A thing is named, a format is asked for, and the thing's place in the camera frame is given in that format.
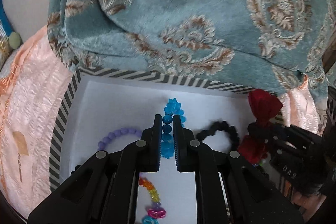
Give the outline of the black scrunchie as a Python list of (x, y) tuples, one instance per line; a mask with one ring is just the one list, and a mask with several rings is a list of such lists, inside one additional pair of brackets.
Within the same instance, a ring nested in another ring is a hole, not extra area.
[(202, 142), (208, 136), (214, 136), (217, 131), (223, 131), (228, 134), (232, 145), (231, 149), (236, 150), (240, 144), (238, 132), (234, 126), (230, 126), (226, 121), (216, 121), (208, 129), (202, 130), (196, 134), (196, 139)]

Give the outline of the red velvet bow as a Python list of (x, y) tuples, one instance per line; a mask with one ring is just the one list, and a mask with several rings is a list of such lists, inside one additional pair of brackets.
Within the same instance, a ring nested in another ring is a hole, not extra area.
[(270, 122), (282, 109), (283, 104), (268, 92), (256, 89), (248, 94), (248, 103), (256, 120), (248, 125), (248, 134), (238, 147), (238, 152), (250, 164), (256, 165), (267, 158), (265, 140), (268, 139)]

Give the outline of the striped black white box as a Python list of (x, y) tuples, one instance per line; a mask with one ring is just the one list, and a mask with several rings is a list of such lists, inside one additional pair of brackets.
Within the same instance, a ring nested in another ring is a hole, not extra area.
[(185, 126), (199, 131), (214, 121), (234, 125), (240, 136), (255, 120), (250, 86), (159, 73), (78, 69), (61, 102), (50, 146), (50, 188), (88, 159), (98, 142), (120, 128), (144, 130), (164, 113), (170, 98), (185, 112)]

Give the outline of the pink quilted bedspread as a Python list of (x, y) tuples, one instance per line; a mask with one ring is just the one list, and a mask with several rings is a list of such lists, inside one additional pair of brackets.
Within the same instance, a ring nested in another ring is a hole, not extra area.
[(1, 71), (1, 192), (24, 218), (50, 194), (49, 156), (56, 116), (72, 73), (42, 27)]

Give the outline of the teal damask blanket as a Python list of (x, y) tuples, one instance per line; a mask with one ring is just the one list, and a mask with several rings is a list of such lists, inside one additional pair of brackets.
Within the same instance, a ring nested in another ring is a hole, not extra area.
[(50, 0), (47, 33), (70, 70), (117, 69), (284, 94), (335, 86), (322, 55), (335, 0)]

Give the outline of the green blue plush toy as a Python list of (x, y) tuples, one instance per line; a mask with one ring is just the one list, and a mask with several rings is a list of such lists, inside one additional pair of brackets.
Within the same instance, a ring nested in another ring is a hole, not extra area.
[(21, 37), (14, 31), (12, 25), (5, 13), (3, 0), (0, 1), (0, 17), (1, 17), (1, 46), (10, 47), (16, 50), (21, 46)]

